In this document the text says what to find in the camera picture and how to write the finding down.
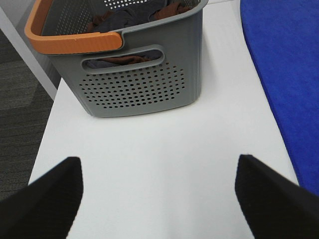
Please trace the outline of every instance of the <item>floor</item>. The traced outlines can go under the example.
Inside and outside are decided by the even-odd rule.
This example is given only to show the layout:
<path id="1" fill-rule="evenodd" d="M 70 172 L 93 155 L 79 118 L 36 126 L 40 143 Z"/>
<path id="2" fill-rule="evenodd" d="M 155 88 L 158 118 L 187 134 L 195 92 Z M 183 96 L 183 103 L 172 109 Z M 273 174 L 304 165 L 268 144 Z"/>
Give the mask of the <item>floor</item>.
<path id="1" fill-rule="evenodd" d="M 0 200 L 28 185 L 52 104 L 0 31 Z"/>

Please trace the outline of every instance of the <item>perforated basket side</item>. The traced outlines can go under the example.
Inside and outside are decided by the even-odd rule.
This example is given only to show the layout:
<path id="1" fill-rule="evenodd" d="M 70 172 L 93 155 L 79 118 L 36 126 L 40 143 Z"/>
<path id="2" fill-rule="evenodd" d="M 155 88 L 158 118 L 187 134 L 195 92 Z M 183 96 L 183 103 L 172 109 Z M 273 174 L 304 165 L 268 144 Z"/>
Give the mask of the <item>perforated basket side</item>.
<path id="1" fill-rule="evenodd" d="M 86 32 L 94 13 L 88 0 L 54 0 L 42 29 L 42 36 Z"/>
<path id="2" fill-rule="evenodd" d="M 98 4 L 99 6 L 101 5 L 101 2 L 102 2 L 106 10 L 117 10 L 119 8 L 129 6 L 131 4 L 145 3 L 147 1 L 148 0 L 91 0 L 92 4 Z M 185 4 L 185 6 L 193 8 L 200 3 L 200 0 L 168 0 L 167 4 L 170 4 L 173 2 L 181 2 Z"/>

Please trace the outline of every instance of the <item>blue fabric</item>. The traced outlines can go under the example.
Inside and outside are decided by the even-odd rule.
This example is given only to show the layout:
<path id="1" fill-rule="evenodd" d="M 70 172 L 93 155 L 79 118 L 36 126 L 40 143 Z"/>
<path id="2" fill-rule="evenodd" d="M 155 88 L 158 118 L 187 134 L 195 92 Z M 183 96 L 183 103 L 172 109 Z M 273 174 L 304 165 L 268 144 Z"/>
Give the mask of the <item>blue fabric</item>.
<path id="1" fill-rule="evenodd" d="M 241 18 L 299 184 L 319 195 L 319 0 L 241 0 Z"/>

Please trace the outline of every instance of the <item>dark fabric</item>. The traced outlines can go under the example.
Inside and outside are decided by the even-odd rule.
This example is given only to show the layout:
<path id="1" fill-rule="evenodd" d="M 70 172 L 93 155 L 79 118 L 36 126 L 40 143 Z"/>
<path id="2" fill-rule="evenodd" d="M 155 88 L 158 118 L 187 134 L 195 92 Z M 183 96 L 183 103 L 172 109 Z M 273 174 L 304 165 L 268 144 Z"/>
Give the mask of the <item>dark fabric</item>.
<path id="1" fill-rule="evenodd" d="M 0 202 L 0 238 L 65 239 L 82 194 L 80 159 L 69 157 Z"/>
<path id="2" fill-rule="evenodd" d="M 318 239 L 319 198 L 252 155 L 241 155 L 235 191 L 256 239 Z"/>
<path id="3" fill-rule="evenodd" d="M 118 64 L 110 63 L 110 62 L 103 61 L 103 60 L 87 60 L 87 61 L 85 61 L 85 64 L 87 67 L 92 68 L 92 69 L 120 66 Z"/>
<path id="4" fill-rule="evenodd" d="M 157 11 L 154 14 L 153 18 L 154 20 L 160 20 L 170 16 L 175 16 L 175 15 L 187 12 L 189 10 L 190 10 L 189 7 L 183 6 L 180 2 L 174 2 L 162 8 L 161 10 Z"/>
<path id="5" fill-rule="evenodd" d="M 241 18 L 299 184 L 319 195 L 319 1 L 241 0 Z"/>
<path id="6" fill-rule="evenodd" d="M 130 4 L 119 8 L 93 32 L 109 32 L 129 26 L 150 22 L 150 16 L 167 5 L 167 0 L 148 0 L 144 3 Z"/>

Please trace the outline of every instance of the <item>white table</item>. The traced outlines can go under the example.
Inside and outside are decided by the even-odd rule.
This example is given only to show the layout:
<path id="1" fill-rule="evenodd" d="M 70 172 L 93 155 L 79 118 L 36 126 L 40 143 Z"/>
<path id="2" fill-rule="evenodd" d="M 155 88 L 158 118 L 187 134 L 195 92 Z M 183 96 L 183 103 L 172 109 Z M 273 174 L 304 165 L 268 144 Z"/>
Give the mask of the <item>white table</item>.
<path id="1" fill-rule="evenodd" d="M 234 191 L 239 155 L 297 182 L 239 1 L 207 5 L 203 21 L 202 93 L 192 105 L 98 119 L 61 81 L 30 181 L 81 158 L 84 195 L 69 239 L 252 239 Z"/>

